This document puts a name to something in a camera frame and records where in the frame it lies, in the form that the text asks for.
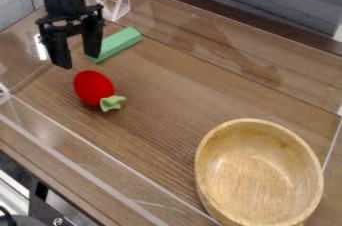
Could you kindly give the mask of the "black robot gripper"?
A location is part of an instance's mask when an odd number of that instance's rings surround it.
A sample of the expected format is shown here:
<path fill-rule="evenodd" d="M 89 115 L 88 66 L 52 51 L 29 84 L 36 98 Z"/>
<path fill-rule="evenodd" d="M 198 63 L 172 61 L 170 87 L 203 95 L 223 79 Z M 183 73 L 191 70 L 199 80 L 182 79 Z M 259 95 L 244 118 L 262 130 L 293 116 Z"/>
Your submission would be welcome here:
<path fill-rule="evenodd" d="M 44 0 L 45 16 L 36 20 L 52 64 L 72 68 L 67 37 L 81 34 L 84 53 L 97 58 L 103 39 L 103 6 L 85 0 Z"/>

